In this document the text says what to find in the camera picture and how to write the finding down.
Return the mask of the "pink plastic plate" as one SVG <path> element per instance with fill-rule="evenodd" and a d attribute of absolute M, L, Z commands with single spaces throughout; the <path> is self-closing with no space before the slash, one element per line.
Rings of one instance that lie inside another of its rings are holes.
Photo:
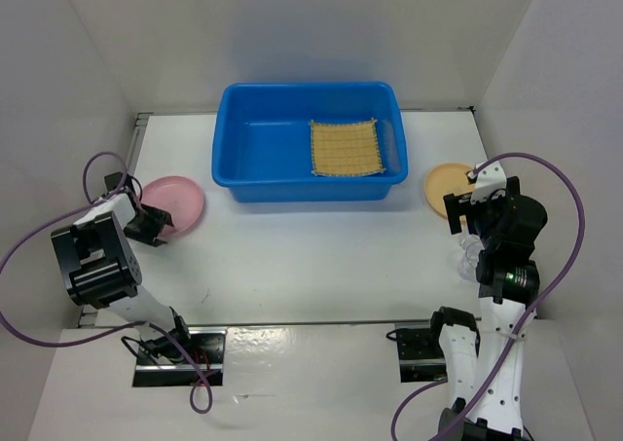
<path fill-rule="evenodd" d="M 205 207 L 202 188 L 183 176 L 166 176 L 148 183 L 144 187 L 142 201 L 171 216 L 172 226 L 164 226 L 160 239 L 172 239 L 189 233 L 201 220 Z"/>

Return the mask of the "woven bamboo mat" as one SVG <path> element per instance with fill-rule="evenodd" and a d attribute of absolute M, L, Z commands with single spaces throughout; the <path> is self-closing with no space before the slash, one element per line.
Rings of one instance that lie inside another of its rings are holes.
<path fill-rule="evenodd" d="M 348 124 L 310 121 L 312 174 L 365 177 L 385 171 L 377 120 Z"/>

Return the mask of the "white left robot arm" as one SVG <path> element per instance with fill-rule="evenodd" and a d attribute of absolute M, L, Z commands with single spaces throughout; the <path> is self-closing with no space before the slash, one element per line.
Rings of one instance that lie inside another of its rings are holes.
<path fill-rule="evenodd" d="M 134 240 L 165 244 L 163 230 L 173 225 L 169 212 L 144 204 L 134 178 L 121 172 L 104 177 L 106 192 L 80 219 L 51 233 L 51 241 L 69 298 L 79 306 L 108 309 L 139 324 L 139 343 L 151 358 L 173 363 L 194 350 L 183 317 L 142 285 L 142 272 L 131 249 Z"/>

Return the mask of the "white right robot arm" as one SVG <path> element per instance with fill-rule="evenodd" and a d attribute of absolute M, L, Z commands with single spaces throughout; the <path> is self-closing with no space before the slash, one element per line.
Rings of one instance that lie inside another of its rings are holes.
<path fill-rule="evenodd" d="M 547 213 L 521 194 L 516 177 L 480 201 L 449 194 L 444 204 L 451 233 L 467 230 L 483 248 L 475 273 L 481 316 L 442 307 L 426 333 L 429 350 L 444 356 L 450 392 L 438 432 L 446 440 L 521 440 L 527 332 L 517 322 L 539 292 L 531 255 Z"/>

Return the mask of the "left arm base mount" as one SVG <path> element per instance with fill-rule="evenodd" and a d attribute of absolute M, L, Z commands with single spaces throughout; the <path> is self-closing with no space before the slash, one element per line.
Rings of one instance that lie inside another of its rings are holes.
<path fill-rule="evenodd" d="M 191 327 L 190 355 L 207 375 L 212 386 L 223 384 L 223 363 L 227 331 L 222 328 Z M 186 361 L 171 363 L 163 356 L 149 354 L 135 338 L 122 337 L 122 344 L 135 360 L 133 387 L 190 387 L 200 378 Z"/>

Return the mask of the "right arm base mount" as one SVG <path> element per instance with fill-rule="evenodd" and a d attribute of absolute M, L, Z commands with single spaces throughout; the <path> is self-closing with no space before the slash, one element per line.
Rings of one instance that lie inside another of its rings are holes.
<path fill-rule="evenodd" d="M 425 383 L 447 377 L 442 350 L 433 342 L 428 322 L 398 323 L 385 337 L 394 343 L 402 383 Z"/>

